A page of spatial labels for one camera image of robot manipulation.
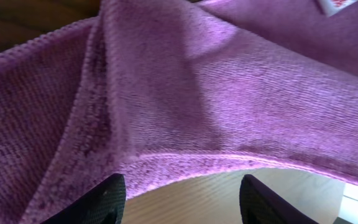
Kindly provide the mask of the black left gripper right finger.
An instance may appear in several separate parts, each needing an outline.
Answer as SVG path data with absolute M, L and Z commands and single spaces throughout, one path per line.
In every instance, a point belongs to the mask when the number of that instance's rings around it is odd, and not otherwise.
M 317 224 L 250 174 L 242 178 L 239 205 L 243 224 Z

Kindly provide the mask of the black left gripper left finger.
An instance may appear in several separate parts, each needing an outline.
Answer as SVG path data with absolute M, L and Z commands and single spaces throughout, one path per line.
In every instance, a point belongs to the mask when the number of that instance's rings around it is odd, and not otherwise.
M 126 202 L 122 174 L 113 174 L 42 224 L 121 224 Z

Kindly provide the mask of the purple microfiber cloth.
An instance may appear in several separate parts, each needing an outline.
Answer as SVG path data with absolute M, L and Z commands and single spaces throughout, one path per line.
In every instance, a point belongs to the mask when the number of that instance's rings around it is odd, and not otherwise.
M 253 166 L 358 185 L 358 1 L 103 1 L 0 53 L 0 223 Z

